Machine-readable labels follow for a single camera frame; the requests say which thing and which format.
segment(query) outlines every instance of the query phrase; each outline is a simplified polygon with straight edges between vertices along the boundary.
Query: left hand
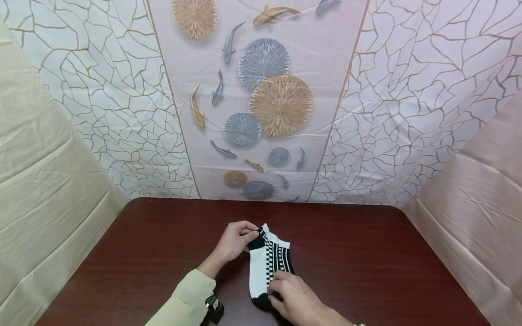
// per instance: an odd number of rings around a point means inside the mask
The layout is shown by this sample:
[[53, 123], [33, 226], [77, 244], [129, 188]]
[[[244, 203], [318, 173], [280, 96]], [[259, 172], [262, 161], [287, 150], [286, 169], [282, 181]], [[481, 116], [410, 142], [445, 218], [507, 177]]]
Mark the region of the left hand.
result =
[[214, 251], [198, 267], [198, 270], [211, 279], [215, 278], [226, 263], [236, 259], [243, 249], [259, 236], [258, 229], [248, 221], [230, 223]]

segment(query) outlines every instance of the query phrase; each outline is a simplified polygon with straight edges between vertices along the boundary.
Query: wooden table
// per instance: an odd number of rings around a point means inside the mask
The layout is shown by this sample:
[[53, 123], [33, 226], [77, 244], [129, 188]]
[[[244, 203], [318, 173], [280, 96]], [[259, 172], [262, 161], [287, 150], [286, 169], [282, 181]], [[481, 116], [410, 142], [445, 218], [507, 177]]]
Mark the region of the wooden table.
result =
[[[149, 198], [125, 207], [37, 325], [143, 326], [226, 225], [245, 219], [291, 242], [296, 274], [354, 323], [489, 325], [398, 209]], [[219, 325], [288, 325], [252, 304], [248, 262], [243, 253], [217, 277]]]

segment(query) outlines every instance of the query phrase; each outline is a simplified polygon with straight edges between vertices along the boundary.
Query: striped sock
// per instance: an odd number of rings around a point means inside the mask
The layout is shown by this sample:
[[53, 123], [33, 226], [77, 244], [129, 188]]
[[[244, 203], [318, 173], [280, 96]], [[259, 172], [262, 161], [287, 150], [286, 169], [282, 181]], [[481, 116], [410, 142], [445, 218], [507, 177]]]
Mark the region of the striped sock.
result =
[[290, 243], [270, 232], [268, 225], [259, 229], [259, 236], [248, 245], [250, 251], [250, 297], [254, 305], [268, 310], [272, 307], [266, 294], [268, 284], [277, 270], [294, 273], [290, 261]]

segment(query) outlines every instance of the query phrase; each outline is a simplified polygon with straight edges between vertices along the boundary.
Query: black watch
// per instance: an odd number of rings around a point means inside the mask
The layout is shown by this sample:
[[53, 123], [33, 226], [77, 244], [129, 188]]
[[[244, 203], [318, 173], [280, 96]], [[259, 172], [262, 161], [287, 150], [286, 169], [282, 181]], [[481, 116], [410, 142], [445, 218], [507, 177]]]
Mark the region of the black watch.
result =
[[217, 324], [223, 317], [225, 306], [216, 298], [214, 293], [205, 300], [205, 306], [208, 309], [208, 318], [211, 322]]

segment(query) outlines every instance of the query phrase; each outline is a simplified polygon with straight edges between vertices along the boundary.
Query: gold circle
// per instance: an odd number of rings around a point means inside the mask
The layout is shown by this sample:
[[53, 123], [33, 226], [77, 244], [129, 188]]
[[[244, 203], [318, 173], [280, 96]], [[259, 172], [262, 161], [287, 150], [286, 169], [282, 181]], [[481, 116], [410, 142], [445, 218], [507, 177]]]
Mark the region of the gold circle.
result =
[[172, 15], [177, 28], [191, 40], [206, 39], [216, 27], [214, 0], [172, 0]]
[[277, 75], [254, 89], [248, 111], [261, 123], [266, 137], [284, 137], [301, 129], [312, 112], [312, 92], [301, 79]]
[[232, 188], [239, 188], [246, 184], [248, 177], [241, 171], [228, 171], [223, 175], [225, 183]]

